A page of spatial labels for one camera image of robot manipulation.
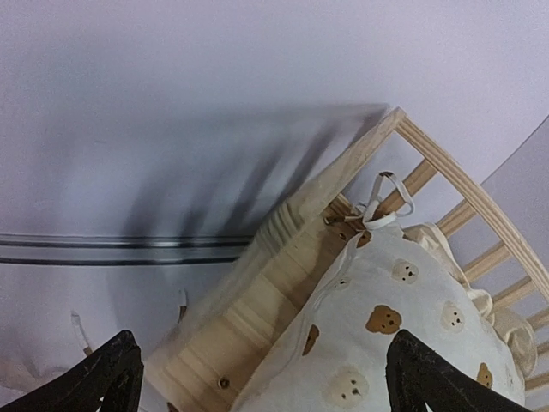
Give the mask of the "bear print cushion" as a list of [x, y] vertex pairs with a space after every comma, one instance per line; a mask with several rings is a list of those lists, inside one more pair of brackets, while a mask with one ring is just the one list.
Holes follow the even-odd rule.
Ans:
[[433, 224], [374, 215], [323, 275], [233, 404], [236, 411], [387, 411], [389, 345], [406, 330], [471, 379], [525, 402], [534, 332], [471, 288]]

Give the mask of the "wooden pet bed frame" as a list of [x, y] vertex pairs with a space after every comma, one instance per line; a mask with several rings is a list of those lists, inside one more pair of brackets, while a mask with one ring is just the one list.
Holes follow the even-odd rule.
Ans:
[[[149, 356], [146, 378], [170, 409], [236, 411], [253, 373], [364, 230], [360, 216], [373, 193], [381, 199], [376, 217], [396, 212], [402, 228], [439, 229], [471, 288], [485, 290], [496, 312], [547, 295], [547, 270], [507, 215], [395, 109], [271, 214], [226, 278]], [[522, 319], [534, 340], [548, 326], [547, 310]], [[547, 343], [535, 340], [535, 351], [538, 360]], [[547, 373], [534, 367], [524, 387], [525, 399], [547, 393]]]

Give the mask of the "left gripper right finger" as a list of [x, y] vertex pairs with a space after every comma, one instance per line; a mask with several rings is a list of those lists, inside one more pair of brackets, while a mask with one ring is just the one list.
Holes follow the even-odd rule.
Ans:
[[523, 412], [469, 378], [407, 330], [389, 345], [385, 378], [393, 412]]

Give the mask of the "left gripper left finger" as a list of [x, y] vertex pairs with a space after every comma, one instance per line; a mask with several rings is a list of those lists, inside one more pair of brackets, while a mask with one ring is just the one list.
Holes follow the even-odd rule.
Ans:
[[23, 397], [3, 412], [136, 412], [144, 365], [129, 330], [121, 330], [86, 359]]

